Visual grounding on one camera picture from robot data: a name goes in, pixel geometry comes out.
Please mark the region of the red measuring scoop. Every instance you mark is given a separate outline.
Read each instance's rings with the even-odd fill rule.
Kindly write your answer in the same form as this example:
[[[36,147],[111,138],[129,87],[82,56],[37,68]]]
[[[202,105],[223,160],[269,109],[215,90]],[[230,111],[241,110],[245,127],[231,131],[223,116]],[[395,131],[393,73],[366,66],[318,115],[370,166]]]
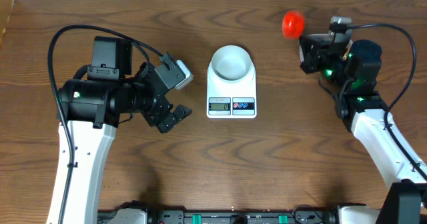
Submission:
[[[297,11],[288,11],[282,21],[282,33],[284,37],[298,39],[305,27],[304,16]]]

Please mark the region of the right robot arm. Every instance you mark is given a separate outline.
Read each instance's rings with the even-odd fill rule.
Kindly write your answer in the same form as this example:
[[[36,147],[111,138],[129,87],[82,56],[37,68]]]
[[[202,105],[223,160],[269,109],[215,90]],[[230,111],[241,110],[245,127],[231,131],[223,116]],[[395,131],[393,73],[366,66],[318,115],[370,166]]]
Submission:
[[[335,112],[371,156],[388,194],[381,209],[363,204],[334,207],[326,223],[425,223],[426,164],[397,128],[375,90],[382,48],[347,35],[312,34],[299,38],[301,68],[321,73],[336,86]]]

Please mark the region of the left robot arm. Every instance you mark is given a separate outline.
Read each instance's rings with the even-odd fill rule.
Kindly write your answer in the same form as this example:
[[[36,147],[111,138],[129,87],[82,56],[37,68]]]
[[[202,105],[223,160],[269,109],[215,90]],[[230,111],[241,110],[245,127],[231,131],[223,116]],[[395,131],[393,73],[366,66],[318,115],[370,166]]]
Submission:
[[[59,126],[59,161],[48,223],[95,223],[105,162],[122,114],[142,114],[151,127],[167,133],[191,109],[165,97],[193,79],[183,61],[169,53],[160,66],[144,62],[131,73],[136,41],[96,37],[90,65],[59,90],[65,120]]]

